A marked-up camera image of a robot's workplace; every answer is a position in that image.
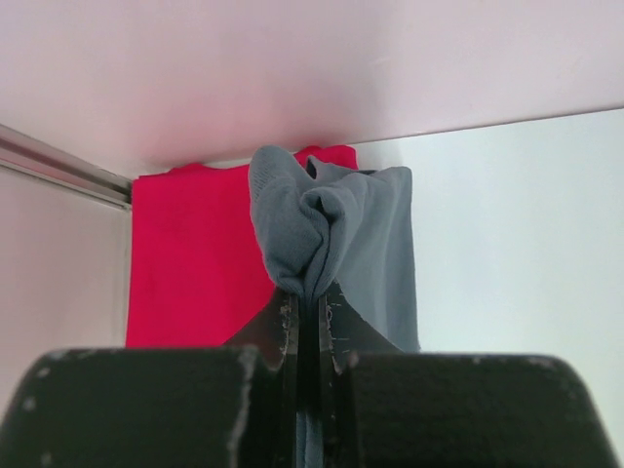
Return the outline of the grey t-shirt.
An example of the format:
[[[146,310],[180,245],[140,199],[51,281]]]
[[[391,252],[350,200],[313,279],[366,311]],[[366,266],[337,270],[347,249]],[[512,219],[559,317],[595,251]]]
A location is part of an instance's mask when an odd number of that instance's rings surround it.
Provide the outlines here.
[[[340,291],[384,344],[420,350],[412,174],[407,167],[351,170],[316,157],[300,165],[289,151],[264,146],[252,158],[249,182],[267,273],[298,298],[294,464],[320,467],[319,299]]]

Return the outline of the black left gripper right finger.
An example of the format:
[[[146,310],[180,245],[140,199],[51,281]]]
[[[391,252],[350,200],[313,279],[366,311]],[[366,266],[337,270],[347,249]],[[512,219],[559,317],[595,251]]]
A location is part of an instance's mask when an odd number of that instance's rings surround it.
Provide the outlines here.
[[[360,442],[350,369],[362,354],[399,354],[332,283],[318,301],[320,398],[324,465],[358,467]]]

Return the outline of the folded red t-shirt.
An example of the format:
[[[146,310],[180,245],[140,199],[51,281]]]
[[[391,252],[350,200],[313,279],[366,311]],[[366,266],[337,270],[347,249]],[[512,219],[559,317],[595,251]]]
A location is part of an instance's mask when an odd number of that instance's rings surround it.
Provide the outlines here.
[[[127,347],[219,346],[269,301],[248,174],[191,164],[134,181]]]

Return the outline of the aluminium frame post left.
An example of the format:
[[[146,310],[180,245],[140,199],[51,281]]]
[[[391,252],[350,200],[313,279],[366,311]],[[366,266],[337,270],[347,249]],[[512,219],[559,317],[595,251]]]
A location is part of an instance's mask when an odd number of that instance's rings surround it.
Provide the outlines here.
[[[1,126],[1,168],[126,209],[132,182],[51,145]]]

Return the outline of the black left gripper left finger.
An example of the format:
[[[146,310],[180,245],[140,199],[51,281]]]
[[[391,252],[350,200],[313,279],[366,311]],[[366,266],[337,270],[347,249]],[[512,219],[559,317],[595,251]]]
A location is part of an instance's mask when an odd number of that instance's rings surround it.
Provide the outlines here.
[[[228,440],[231,467],[296,465],[298,299],[276,290],[226,342],[243,370],[241,408]]]

